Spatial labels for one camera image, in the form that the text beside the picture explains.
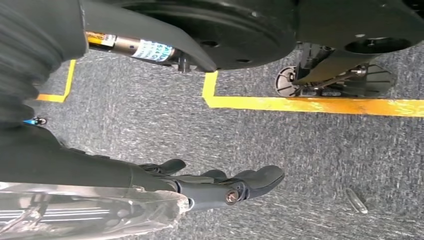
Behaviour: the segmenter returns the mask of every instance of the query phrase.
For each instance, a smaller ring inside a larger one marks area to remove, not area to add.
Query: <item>robotic hand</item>
[[[186,167],[180,159],[171,159],[161,165],[143,164],[140,167],[188,197],[191,210],[221,208],[260,197],[269,193],[285,177],[283,170],[274,165],[262,167],[258,171],[245,170],[231,178],[217,169],[200,176],[171,176]]]

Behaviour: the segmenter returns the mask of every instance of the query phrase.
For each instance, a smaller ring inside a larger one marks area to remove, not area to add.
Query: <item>small metal object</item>
[[[192,71],[190,68],[190,63],[184,54],[181,54],[181,56],[178,58],[178,71],[182,73],[189,73]]]
[[[365,66],[359,66],[358,68],[352,69],[350,71],[352,73],[356,73],[356,75],[358,75],[360,77],[365,76],[367,74],[367,72],[368,72],[367,71],[367,67],[365,67]]]
[[[346,188],[344,191],[346,192],[347,199],[349,200],[350,204],[352,205],[352,207],[356,211],[358,211],[359,213],[362,213],[362,214],[367,214],[368,213],[367,207],[359,199],[359,197],[357,196],[357,194],[352,189]]]
[[[239,194],[237,193],[237,191],[230,190],[230,191],[227,192],[227,194],[225,196],[225,202],[228,205],[233,205],[233,204],[237,203],[238,198],[239,198]]]

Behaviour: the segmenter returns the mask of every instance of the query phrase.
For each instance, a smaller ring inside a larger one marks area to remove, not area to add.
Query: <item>metal screw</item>
[[[237,199],[239,198],[239,194],[235,190],[230,190],[226,193],[225,201],[228,205],[233,205],[237,202]]]
[[[367,69],[365,67],[361,67],[358,69],[353,69],[351,70],[352,73],[356,73],[356,75],[358,76],[364,76],[365,74],[367,74]]]

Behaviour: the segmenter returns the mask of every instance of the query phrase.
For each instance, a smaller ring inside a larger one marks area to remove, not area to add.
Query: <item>caster wheel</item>
[[[328,86],[341,92],[341,97],[381,97],[395,85],[393,75],[377,65],[367,66],[364,76],[350,77]]]
[[[275,90],[281,97],[298,97],[299,87],[292,84],[296,78],[296,66],[283,68],[275,79]]]

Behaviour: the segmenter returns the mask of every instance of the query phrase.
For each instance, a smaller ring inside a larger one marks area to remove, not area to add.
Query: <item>mounting hole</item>
[[[208,48],[216,48],[220,45],[216,41],[201,41],[200,44]]]
[[[393,37],[376,37],[354,41],[345,49],[356,54],[385,54],[407,49],[411,43],[406,39]]]
[[[237,59],[235,61],[242,64],[248,64],[252,62],[251,60],[248,60],[248,59]]]

